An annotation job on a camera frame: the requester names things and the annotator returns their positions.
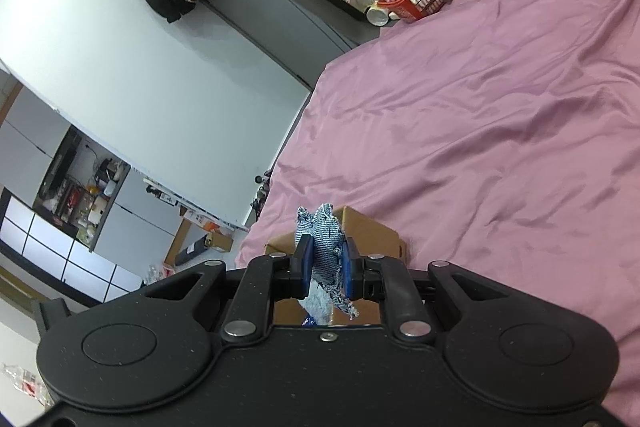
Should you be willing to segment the brown cardboard box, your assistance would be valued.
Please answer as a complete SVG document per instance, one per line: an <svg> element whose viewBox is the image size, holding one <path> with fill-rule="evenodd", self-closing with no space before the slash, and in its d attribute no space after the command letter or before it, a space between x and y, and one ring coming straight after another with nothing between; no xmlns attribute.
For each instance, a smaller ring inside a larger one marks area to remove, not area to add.
<svg viewBox="0 0 640 427"><path fill-rule="evenodd" d="M356 273L352 258L357 256L382 255L406 261L408 247L399 233L348 206L335 209L323 204L314 211L300 207L295 230L269 239L265 253L292 255L306 235L312 239L308 295L277 303L274 321L304 326L380 323L378 305L352 297L352 285L346 277Z"/></svg>

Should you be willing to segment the grey door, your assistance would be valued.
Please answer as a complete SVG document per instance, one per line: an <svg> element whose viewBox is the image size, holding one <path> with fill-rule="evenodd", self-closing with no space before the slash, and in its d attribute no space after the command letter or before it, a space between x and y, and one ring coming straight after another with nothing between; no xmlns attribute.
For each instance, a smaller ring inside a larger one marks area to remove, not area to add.
<svg viewBox="0 0 640 427"><path fill-rule="evenodd" d="M328 0L205 0L207 9L256 44L308 90L326 64L380 30Z"/></svg>

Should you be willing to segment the purple bed sheet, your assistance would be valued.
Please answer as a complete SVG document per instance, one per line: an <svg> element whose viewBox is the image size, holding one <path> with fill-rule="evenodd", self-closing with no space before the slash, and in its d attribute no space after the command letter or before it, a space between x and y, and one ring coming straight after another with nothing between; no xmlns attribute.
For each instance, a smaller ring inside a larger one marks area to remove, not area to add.
<svg viewBox="0 0 640 427"><path fill-rule="evenodd" d="M442 259L592 317L639 421L639 0L456 0L331 62L238 265L299 207L352 207Z"/></svg>

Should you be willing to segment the paper cup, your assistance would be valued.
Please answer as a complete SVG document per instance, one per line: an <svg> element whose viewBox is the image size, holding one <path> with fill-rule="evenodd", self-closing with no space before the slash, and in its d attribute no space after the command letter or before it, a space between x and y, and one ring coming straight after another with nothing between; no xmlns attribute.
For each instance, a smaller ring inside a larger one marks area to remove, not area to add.
<svg viewBox="0 0 640 427"><path fill-rule="evenodd" d="M376 27L384 27L390 22L390 12L377 5L367 8L366 17L368 22Z"/></svg>

